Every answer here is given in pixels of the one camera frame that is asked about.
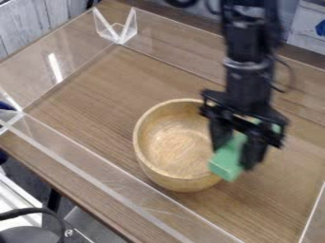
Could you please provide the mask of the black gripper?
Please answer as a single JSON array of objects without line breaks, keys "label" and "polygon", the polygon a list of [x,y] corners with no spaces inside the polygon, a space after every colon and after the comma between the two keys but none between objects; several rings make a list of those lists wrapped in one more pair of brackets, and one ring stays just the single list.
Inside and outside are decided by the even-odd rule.
[{"label": "black gripper", "polygon": [[[227,94],[221,91],[203,89],[200,92],[203,104],[200,115],[209,121],[212,150],[216,151],[232,137],[232,127],[237,128],[241,121],[259,120],[275,123],[282,127],[283,141],[288,120],[268,104],[251,106],[247,109],[229,104]],[[239,163],[244,170],[251,170],[262,162],[267,150],[267,143],[262,133],[251,130],[246,134]]]}]

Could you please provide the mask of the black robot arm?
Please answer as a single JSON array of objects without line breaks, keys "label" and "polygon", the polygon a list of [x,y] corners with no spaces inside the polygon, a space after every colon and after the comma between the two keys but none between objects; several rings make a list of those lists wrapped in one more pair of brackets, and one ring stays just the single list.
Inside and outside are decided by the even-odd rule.
[{"label": "black robot arm", "polygon": [[271,106],[275,53],[282,43],[276,0],[219,0],[225,46],[223,91],[204,89],[200,114],[209,120],[212,149],[239,132],[237,164],[250,170],[270,146],[283,146],[287,118]]}]

